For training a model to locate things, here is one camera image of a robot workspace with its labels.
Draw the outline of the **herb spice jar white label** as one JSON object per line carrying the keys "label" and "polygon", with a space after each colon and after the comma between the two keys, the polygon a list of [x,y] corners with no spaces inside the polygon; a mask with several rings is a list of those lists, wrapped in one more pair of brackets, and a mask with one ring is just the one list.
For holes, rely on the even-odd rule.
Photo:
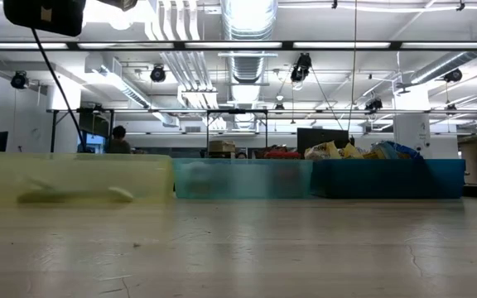
{"label": "herb spice jar white label", "polygon": [[234,159],[236,153],[235,143],[232,141],[210,141],[209,158]]}

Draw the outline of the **white yellow snack bag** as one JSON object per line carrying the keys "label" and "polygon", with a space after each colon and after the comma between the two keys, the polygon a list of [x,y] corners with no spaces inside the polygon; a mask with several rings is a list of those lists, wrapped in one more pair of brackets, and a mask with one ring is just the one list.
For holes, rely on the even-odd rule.
{"label": "white yellow snack bag", "polygon": [[307,160],[319,161],[326,159],[340,159],[341,155],[335,142],[323,142],[307,148],[304,157]]}

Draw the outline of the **blue white snack bag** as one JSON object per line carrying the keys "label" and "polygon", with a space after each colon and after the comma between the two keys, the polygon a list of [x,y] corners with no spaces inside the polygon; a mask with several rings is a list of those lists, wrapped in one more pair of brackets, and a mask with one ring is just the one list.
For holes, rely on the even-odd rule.
{"label": "blue white snack bag", "polygon": [[379,159],[423,159],[419,151],[391,141],[381,141],[373,144],[371,152],[375,153]]}

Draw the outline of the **light green plastic bin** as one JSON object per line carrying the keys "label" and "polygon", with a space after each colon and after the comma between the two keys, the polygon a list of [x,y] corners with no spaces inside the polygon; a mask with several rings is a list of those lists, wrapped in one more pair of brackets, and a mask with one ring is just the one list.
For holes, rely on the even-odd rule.
{"label": "light green plastic bin", "polygon": [[179,199],[304,199],[311,193],[312,162],[176,158]]}

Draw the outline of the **black monitor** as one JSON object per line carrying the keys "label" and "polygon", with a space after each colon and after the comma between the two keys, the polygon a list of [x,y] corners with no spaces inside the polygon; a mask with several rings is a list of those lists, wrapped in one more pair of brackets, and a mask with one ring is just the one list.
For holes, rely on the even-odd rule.
{"label": "black monitor", "polygon": [[349,133],[344,130],[319,128],[298,128],[296,132],[297,151],[304,156],[308,148],[325,142],[334,142],[335,146],[345,148],[349,143]]}

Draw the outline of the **dark background screen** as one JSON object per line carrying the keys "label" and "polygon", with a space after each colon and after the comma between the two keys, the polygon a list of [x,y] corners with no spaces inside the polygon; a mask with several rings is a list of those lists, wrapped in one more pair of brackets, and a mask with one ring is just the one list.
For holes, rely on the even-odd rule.
{"label": "dark background screen", "polygon": [[79,128],[82,132],[84,143],[77,138],[78,152],[101,154],[109,140],[109,120],[98,110],[92,108],[79,108]]}

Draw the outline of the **teal blue plastic bin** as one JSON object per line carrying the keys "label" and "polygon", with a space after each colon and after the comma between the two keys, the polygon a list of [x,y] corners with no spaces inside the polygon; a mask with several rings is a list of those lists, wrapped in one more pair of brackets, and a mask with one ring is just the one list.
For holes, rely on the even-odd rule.
{"label": "teal blue plastic bin", "polygon": [[311,193],[330,199],[459,199],[461,159],[331,159],[315,161]]}

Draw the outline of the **yellow plastic bin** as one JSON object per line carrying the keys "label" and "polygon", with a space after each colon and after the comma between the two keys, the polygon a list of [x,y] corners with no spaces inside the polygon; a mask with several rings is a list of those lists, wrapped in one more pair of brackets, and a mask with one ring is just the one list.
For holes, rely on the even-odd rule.
{"label": "yellow plastic bin", "polygon": [[0,204],[160,204],[173,185],[169,156],[0,152]]}

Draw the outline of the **black background rack frame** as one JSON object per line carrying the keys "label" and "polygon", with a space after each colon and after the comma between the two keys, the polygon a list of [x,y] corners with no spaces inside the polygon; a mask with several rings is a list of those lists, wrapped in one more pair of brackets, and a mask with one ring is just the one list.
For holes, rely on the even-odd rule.
{"label": "black background rack frame", "polygon": [[213,140],[236,147],[274,144],[301,147],[299,129],[333,130],[345,138],[388,135],[400,116],[428,116],[431,125],[477,117],[477,109],[103,109],[78,108],[75,114],[109,115],[111,126],[125,125],[135,147],[207,147]]}

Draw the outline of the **black aluminium table frame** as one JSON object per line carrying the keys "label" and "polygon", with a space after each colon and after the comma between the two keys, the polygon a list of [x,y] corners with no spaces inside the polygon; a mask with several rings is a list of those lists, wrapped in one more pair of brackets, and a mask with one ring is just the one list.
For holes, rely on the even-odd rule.
{"label": "black aluminium table frame", "polygon": [[0,51],[477,51],[477,41],[0,42]]}

